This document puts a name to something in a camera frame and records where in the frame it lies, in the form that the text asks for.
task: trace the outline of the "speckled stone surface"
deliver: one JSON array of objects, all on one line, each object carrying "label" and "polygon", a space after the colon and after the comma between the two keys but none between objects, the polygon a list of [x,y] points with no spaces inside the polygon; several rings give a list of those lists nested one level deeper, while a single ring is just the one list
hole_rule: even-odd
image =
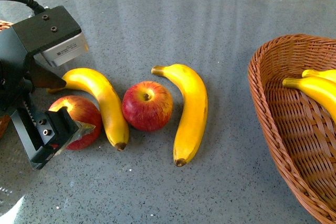
[{"label": "speckled stone surface", "polygon": [[[131,129],[124,152],[102,132],[87,149],[65,151],[37,172],[10,123],[0,140],[1,223],[316,223],[271,159],[247,66],[256,49],[277,36],[336,37],[334,0],[36,1],[64,5],[90,47],[54,72],[97,69],[120,98],[133,84],[157,81],[171,91],[174,111],[162,130]],[[15,23],[29,14],[22,4],[0,3],[0,19]],[[203,142],[181,168],[173,164],[172,148],[182,96],[167,79],[151,75],[153,66],[176,62],[200,74],[209,98]],[[68,90],[37,90],[35,102],[46,110],[66,94],[95,102]]]}]

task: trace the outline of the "banana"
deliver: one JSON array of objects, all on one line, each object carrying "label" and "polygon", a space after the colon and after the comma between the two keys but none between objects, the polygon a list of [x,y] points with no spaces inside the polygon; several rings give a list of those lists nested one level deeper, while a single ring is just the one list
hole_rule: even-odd
[{"label": "banana", "polygon": [[310,76],[316,76],[316,77],[322,77],[328,80],[331,80],[333,82],[336,82],[336,69],[326,70],[326,71],[317,71],[313,69],[306,69],[302,72],[302,77],[310,77]]},{"label": "banana", "polygon": [[336,83],[322,77],[285,78],[282,85],[301,90],[310,98],[320,103],[336,123]]},{"label": "banana", "polygon": [[122,151],[129,140],[129,127],[123,113],[120,98],[111,83],[100,72],[89,68],[76,68],[66,72],[63,80],[67,82],[61,89],[48,89],[55,93],[62,89],[82,90],[90,93],[98,101],[103,126],[109,142]]},{"label": "banana", "polygon": [[181,167],[195,156],[203,138],[208,115],[206,88],[200,76],[186,65],[155,66],[151,72],[168,78],[182,93],[184,106],[173,148],[174,163]]}]

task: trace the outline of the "wicker basket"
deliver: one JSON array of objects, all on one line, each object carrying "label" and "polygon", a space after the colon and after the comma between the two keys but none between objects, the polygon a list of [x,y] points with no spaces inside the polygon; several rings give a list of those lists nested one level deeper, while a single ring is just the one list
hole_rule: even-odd
[{"label": "wicker basket", "polygon": [[336,126],[320,104],[281,85],[305,69],[336,69],[336,40],[298,34],[265,43],[248,66],[250,90],[281,176],[315,219],[336,223]]},{"label": "wicker basket", "polygon": [[[6,22],[0,19],[0,31],[6,28],[10,28],[13,23]],[[0,138],[5,133],[7,126],[11,120],[11,117],[8,115],[0,116]]]}]

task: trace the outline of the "apple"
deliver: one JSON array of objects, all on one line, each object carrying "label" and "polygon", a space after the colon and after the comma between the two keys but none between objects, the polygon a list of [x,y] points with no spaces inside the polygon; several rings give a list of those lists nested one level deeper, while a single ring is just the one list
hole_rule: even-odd
[{"label": "apple", "polygon": [[168,89],[154,81],[142,81],[127,89],[122,100],[123,115],[134,128],[152,132],[163,128],[173,112]]},{"label": "apple", "polygon": [[68,150],[80,150],[88,147],[99,136],[102,128],[102,119],[99,110],[93,102],[85,97],[78,95],[68,95],[56,100],[49,108],[50,111],[58,111],[65,106],[70,117],[73,120],[90,123],[95,125],[94,130],[84,135],[81,139],[78,139],[67,146]]}]

